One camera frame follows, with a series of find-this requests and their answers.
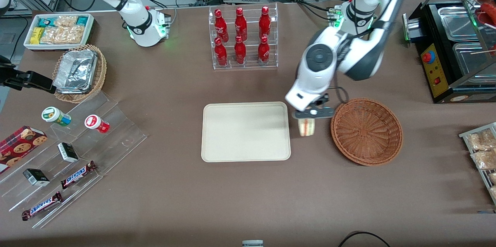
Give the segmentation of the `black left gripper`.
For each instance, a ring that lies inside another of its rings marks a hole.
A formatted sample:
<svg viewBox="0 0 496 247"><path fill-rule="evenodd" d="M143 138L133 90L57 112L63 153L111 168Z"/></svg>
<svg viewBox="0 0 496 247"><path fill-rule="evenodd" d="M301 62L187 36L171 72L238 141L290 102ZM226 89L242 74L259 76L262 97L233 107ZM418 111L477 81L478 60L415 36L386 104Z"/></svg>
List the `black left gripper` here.
<svg viewBox="0 0 496 247"><path fill-rule="evenodd" d="M310 103L309 106L311 109L323 109L323 108L327 108L326 106L327 102L329 102L329 94L325 93L324 95L319 97L319 99Z"/></svg>

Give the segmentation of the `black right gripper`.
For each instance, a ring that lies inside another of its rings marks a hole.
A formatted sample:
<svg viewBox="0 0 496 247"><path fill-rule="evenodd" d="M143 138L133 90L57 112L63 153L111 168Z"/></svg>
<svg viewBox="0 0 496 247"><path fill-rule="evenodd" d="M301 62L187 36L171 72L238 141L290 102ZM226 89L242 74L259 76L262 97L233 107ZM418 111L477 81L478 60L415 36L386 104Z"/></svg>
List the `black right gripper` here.
<svg viewBox="0 0 496 247"><path fill-rule="evenodd" d="M23 87L36 88L51 94L56 92L56 87L53 86L53 81L42 74L35 71L19 71L11 61L0 56L0 84L1 86L9 87L15 90L22 90Z"/></svg>

